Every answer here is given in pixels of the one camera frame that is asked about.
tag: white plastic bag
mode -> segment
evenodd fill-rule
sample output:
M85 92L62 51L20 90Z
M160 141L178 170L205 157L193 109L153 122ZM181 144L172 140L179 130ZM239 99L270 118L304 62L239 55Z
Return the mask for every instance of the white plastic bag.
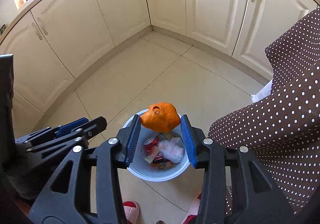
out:
M179 163L183 159L184 150L176 145L179 140L180 138L173 137L171 140L163 140L157 144L163 157L173 163Z

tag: white trash can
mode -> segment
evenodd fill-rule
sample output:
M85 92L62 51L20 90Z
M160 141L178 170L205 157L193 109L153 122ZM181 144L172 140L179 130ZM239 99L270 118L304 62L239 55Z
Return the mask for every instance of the white trash can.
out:
M148 111L148 109L139 111L138 114L139 116L142 115ZM131 121L133 119L134 115L128 119L128 121L124 124L124 127L127 127L131 124ZM172 168L170 169L164 169L164 170L159 170L155 167L152 167L146 160L145 158L145 152L144 152L144 142L148 138L155 137L158 133L154 132L151 129L145 128L144 126L141 125L141 131L136 147L136 152L134 154L133 162L130 164L128 167L128 170L130 173L133 175L139 177L140 179L146 180L146 181L168 181L171 180L181 173L183 173L184 170L187 169L187 167L190 165L187 152L185 150L185 146L182 142L182 135L181 135L181 129L180 125L174 128L172 131L173 133L177 134L178 136L181 137L181 141L177 143L177 145L181 146L184 148L184 158L180 163L175 164Z

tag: blue gripper pad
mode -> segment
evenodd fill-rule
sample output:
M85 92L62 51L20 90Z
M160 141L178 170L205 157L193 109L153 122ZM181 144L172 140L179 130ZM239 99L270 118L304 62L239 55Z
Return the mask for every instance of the blue gripper pad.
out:
M187 115L181 117L180 127L189 162L192 164L192 167L195 168L198 163L196 158L196 146L193 140L195 136Z
M56 132L56 138L70 134L71 130L87 122L89 122L87 118L82 118L60 127L59 130Z
M141 122L139 115L135 115L132 119L130 128L129 128L129 139L126 146L126 158L125 162L129 165L133 162L134 153L136 151L136 146L141 130Z

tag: pink slipper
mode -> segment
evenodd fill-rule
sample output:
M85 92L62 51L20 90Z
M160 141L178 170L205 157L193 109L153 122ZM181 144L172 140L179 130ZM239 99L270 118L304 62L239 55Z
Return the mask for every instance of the pink slipper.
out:
M193 219L196 215L198 215L199 205L201 200L201 193L199 196L193 199L190 209L188 210L187 215L181 222L181 224L188 224L191 219Z
M124 213L131 224L137 224L140 208L137 202L124 202L123 203Z

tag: brown polka dot cloth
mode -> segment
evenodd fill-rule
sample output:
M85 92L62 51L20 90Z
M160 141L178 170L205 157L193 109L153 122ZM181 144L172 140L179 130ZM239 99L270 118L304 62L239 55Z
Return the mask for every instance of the brown polka dot cloth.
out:
M209 138L249 147L283 191L295 214L320 181L320 9L265 49L273 67L271 94L214 122ZM227 187L227 215L231 189Z

